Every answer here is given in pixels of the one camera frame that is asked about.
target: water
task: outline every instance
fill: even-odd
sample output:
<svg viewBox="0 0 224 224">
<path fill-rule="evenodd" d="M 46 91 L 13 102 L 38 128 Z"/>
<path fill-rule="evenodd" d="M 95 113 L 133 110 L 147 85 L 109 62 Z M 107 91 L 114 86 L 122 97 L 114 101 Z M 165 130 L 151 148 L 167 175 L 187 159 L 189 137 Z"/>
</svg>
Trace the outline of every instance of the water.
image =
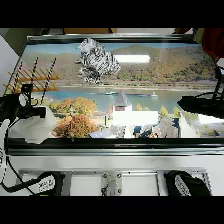
<svg viewBox="0 0 224 224">
<path fill-rule="evenodd" d="M 84 97 L 95 100 L 99 111 L 107 112 L 111 105 L 116 102 L 117 95 L 105 95 L 109 91 L 124 91 L 135 110 L 138 103 L 141 106 L 148 107 L 150 110 L 159 111 L 161 106 L 165 106 L 169 113 L 173 113 L 173 108 L 178 107 L 177 102 L 182 96 L 198 95 L 197 91 L 168 91 L 168 90 L 139 90 L 139 89 L 109 89 L 109 88 L 62 88 L 57 92 L 48 92 L 47 97 L 54 100 L 65 100 L 67 98 Z M 150 94 L 155 92 L 158 97 L 151 97 Z"/>
</svg>

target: mountain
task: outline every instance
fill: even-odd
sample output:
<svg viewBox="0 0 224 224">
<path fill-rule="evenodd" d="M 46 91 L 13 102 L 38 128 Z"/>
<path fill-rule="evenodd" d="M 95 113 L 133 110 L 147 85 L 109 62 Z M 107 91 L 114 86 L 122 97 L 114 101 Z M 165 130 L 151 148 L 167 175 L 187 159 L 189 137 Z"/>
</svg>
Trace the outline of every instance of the mountain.
<svg viewBox="0 0 224 224">
<path fill-rule="evenodd" d="M 214 63 L 201 46 L 181 48 L 151 48 L 130 46 L 112 51 L 114 55 L 149 55 L 150 63 L 120 63 L 121 70 L 116 75 L 105 75 L 104 80 L 149 81 L 152 83 L 174 83 L 198 80 L 215 80 Z M 55 71 L 61 79 L 73 83 L 82 78 L 78 75 L 80 64 L 75 64 L 79 54 L 43 54 L 24 52 L 22 59 L 32 70 L 38 57 L 37 68 L 50 68 L 56 57 Z"/>
</svg>

